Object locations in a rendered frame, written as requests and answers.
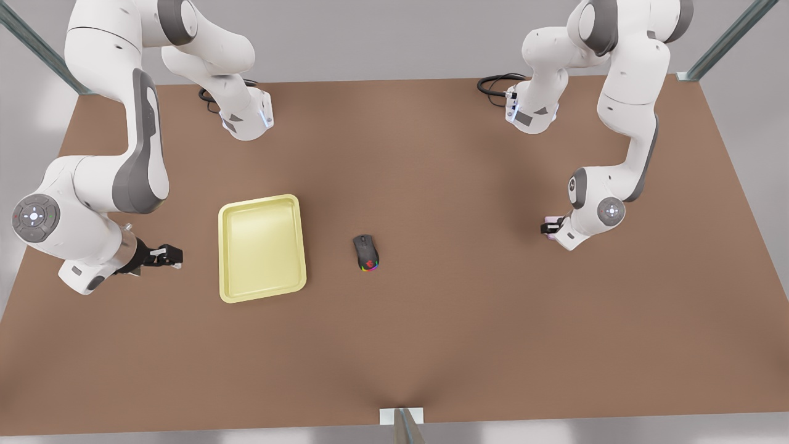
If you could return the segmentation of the yellow rectangular tray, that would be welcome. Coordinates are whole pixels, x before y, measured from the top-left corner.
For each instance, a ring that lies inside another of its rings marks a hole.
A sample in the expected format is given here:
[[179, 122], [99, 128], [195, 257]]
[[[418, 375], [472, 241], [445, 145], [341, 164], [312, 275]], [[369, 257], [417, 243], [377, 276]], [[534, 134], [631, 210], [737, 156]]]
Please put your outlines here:
[[297, 292], [307, 281], [298, 199], [282, 194], [219, 211], [219, 295], [225, 303]]

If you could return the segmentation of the black computer mouse rainbow light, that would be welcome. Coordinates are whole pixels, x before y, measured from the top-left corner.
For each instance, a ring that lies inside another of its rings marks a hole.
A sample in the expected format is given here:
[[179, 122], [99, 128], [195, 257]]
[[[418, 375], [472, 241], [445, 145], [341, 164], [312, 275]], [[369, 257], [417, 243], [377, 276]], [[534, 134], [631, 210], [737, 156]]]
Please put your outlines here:
[[378, 251], [371, 235], [360, 235], [353, 238], [357, 253], [358, 266], [363, 271], [372, 271], [378, 267]]

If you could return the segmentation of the silver frame post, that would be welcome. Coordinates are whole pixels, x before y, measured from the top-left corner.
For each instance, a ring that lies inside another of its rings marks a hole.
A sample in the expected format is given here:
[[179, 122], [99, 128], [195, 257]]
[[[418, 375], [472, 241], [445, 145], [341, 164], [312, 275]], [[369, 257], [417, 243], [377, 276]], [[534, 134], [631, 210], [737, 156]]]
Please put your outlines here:
[[699, 82], [733, 47], [757, 25], [780, 0], [753, 0], [728, 29], [685, 72], [676, 73], [680, 82]]
[[59, 56], [5, 0], [0, 0], [0, 23], [76, 93], [79, 95], [94, 94], [89, 88], [77, 81], [68, 69], [62, 56]]
[[378, 423], [393, 426], [393, 444], [426, 444], [419, 426], [425, 423], [425, 412], [417, 408], [381, 408]]

